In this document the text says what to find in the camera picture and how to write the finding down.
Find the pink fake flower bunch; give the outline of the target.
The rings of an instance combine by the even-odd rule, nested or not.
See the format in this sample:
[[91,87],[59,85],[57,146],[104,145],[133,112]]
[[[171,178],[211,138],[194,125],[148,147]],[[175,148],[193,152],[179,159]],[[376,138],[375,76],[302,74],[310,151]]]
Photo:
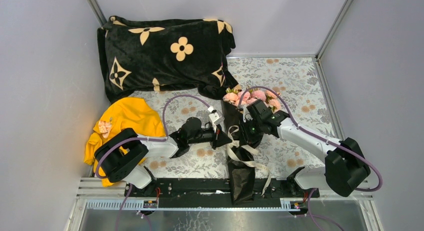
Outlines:
[[271,109],[273,113],[281,110],[282,105],[277,97],[279,93],[273,93],[269,90],[263,91],[259,88],[254,88],[247,91],[245,94],[244,90],[239,88],[228,88],[226,94],[223,96],[223,101],[233,106],[238,106],[241,102],[241,106],[246,106],[254,103],[257,100],[261,100],[265,103],[265,106]]

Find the black wrapping paper sheet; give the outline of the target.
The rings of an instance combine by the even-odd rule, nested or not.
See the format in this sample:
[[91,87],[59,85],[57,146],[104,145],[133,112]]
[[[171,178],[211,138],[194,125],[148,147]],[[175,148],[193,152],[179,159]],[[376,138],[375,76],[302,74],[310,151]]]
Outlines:
[[221,101],[222,114],[224,117],[225,133],[232,139],[232,143],[226,145],[227,168],[229,174],[229,187],[231,202],[234,206],[239,206],[254,200],[256,167],[248,166],[247,162],[253,162],[254,157],[240,141],[240,119],[243,114],[237,110],[236,106]]

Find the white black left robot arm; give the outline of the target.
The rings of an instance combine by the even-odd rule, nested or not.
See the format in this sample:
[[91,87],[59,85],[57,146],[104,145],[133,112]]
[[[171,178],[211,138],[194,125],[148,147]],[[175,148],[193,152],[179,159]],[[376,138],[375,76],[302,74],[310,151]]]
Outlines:
[[231,142],[219,124],[203,125],[196,117],[188,118],[180,129],[166,137],[144,136],[133,128],[126,128],[95,151],[95,174],[111,183],[131,184],[142,196],[148,197],[154,193],[155,183],[150,171],[140,165],[144,158],[175,159],[200,145],[216,149]]

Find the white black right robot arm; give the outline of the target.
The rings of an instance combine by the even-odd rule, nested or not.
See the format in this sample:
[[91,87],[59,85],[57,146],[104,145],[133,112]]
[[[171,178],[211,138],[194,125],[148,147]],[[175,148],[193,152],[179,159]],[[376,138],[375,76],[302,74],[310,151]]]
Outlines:
[[292,142],[323,162],[321,167],[301,167],[289,175],[286,189],[293,197],[313,188],[348,197],[371,173],[354,139],[321,136],[284,111],[272,112],[262,100],[243,107],[242,121],[247,124],[245,135],[271,135]]

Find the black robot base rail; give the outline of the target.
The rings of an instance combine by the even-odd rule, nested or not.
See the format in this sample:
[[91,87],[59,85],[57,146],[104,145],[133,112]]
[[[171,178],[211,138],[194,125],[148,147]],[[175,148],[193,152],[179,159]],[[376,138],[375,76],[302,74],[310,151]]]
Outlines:
[[306,201],[309,195],[318,198],[318,190],[302,189],[293,179],[270,181],[265,192],[264,178],[254,181],[253,189],[242,195],[246,200],[232,197],[227,178],[157,178],[140,189],[126,185],[124,194],[131,198],[153,198],[159,208],[280,208],[281,199]]

